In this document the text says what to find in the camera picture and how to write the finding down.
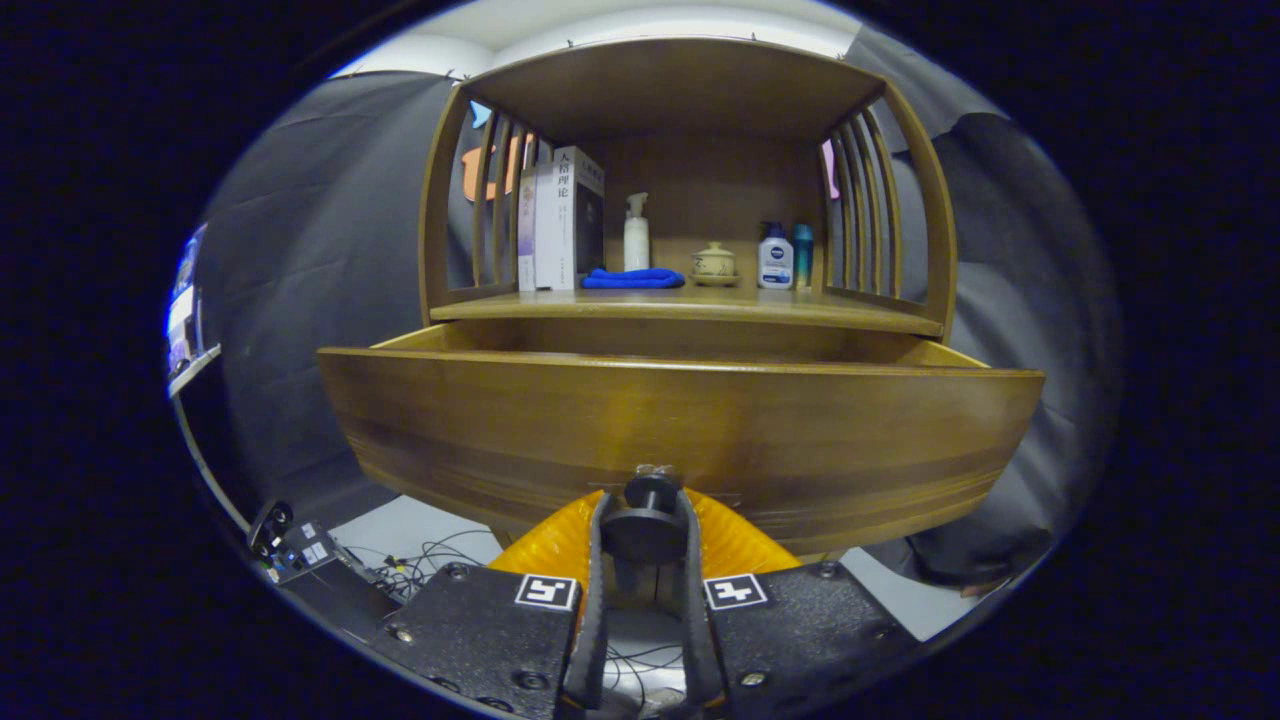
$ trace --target white ceiling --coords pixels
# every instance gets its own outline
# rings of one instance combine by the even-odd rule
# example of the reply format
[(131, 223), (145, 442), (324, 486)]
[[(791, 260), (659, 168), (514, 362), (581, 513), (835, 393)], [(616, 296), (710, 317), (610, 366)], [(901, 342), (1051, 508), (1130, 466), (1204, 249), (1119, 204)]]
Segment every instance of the white ceiling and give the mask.
[(475, 0), (422, 22), (408, 32), (466, 40), (498, 51), (534, 35), (584, 18), (659, 6), (764, 10), (833, 31), (856, 33), (861, 23), (813, 0)]

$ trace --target blue towel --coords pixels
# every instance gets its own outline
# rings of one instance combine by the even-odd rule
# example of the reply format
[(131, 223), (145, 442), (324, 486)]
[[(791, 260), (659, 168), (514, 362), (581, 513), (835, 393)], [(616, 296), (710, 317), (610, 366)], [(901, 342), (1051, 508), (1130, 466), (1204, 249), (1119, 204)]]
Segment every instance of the blue towel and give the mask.
[(605, 287), (680, 287), (685, 284), (685, 275), (676, 270), (663, 268), (649, 268), (646, 270), (631, 270), (630, 273), (607, 273), (599, 268), (582, 279), (582, 287), (599, 290)]

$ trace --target jar lid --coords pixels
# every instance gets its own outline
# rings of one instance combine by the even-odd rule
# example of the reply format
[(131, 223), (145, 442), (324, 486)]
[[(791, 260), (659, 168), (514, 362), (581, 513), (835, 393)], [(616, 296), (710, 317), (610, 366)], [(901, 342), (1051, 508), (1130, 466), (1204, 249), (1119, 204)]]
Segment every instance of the jar lid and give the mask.
[(694, 252), (694, 258), (732, 258), (733, 256), (733, 252), (722, 249), (719, 246), (721, 245), (719, 242), (712, 241), (708, 245), (710, 245), (710, 247), (708, 247), (707, 250), (699, 250), (698, 252)]

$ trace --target book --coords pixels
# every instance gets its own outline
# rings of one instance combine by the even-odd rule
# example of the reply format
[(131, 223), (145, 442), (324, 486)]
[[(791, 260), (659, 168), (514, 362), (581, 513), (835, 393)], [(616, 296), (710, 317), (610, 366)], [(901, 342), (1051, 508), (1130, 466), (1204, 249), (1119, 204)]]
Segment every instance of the book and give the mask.
[(516, 290), (529, 292), (538, 290), (534, 274), (534, 219), (536, 218), (538, 173), (541, 168), (550, 169), (547, 163), (534, 165), (520, 176), (520, 205), (516, 219)]
[(557, 149), (538, 173), (534, 231), (539, 290), (573, 290), (604, 266), (604, 170), (581, 149)]

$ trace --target wooden drawer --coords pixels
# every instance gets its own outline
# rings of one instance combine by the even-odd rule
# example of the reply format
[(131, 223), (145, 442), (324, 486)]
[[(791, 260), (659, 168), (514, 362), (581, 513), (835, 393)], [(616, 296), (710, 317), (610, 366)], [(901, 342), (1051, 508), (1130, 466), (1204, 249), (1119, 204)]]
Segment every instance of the wooden drawer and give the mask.
[(913, 336), (694, 320), (460, 320), (319, 363), (369, 477), (424, 502), (522, 533), (675, 465), (795, 553), (975, 509), (1044, 379)]

